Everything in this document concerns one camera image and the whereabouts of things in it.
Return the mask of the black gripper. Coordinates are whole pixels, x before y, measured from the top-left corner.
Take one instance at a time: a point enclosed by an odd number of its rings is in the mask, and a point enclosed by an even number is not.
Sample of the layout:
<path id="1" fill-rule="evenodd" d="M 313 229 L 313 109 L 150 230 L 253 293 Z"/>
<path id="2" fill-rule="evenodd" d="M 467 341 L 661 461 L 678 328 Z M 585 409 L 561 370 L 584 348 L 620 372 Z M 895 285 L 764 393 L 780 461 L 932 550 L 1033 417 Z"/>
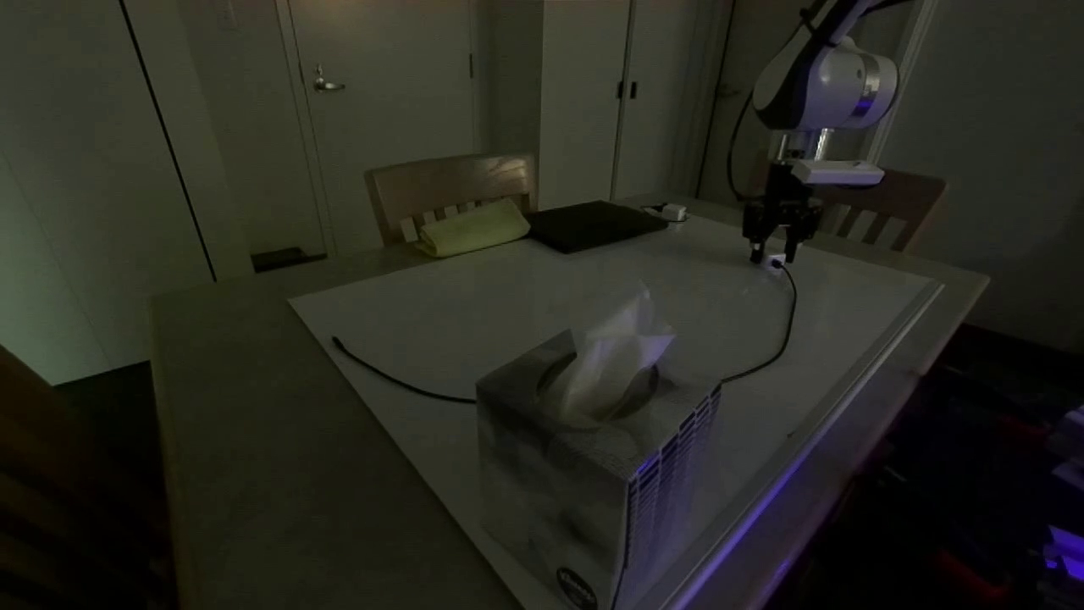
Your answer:
<path id="1" fill-rule="evenodd" d="M 824 207 L 813 200 L 813 190 L 794 177 L 787 162 L 771 162 L 764 177 L 764 190 L 753 198 L 743 209 L 743 235 L 753 243 L 747 261 L 764 261 L 764 236 L 774 229 L 787 229 L 794 236 L 787 236 L 787 266 L 795 266 L 798 249 L 807 236 L 817 235 L 824 221 Z"/>

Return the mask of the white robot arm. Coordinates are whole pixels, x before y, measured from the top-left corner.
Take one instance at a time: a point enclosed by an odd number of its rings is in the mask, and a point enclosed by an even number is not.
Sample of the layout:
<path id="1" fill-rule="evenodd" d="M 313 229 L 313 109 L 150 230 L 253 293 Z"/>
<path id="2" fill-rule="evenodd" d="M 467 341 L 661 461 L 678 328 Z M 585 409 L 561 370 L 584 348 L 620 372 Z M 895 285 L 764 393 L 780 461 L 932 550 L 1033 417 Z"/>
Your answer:
<path id="1" fill-rule="evenodd" d="M 876 187 L 884 171 L 871 161 L 825 161 L 829 133 L 868 133 L 895 105 L 902 73 L 890 58 L 864 50 L 849 30 L 899 0 L 817 0 L 798 9 L 795 30 L 757 73 L 744 109 L 774 133 L 764 187 L 737 192 L 747 261 L 769 258 L 769 236 L 787 230 L 783 258 L 808 240 L 824 221 L 817 187 Z"/>

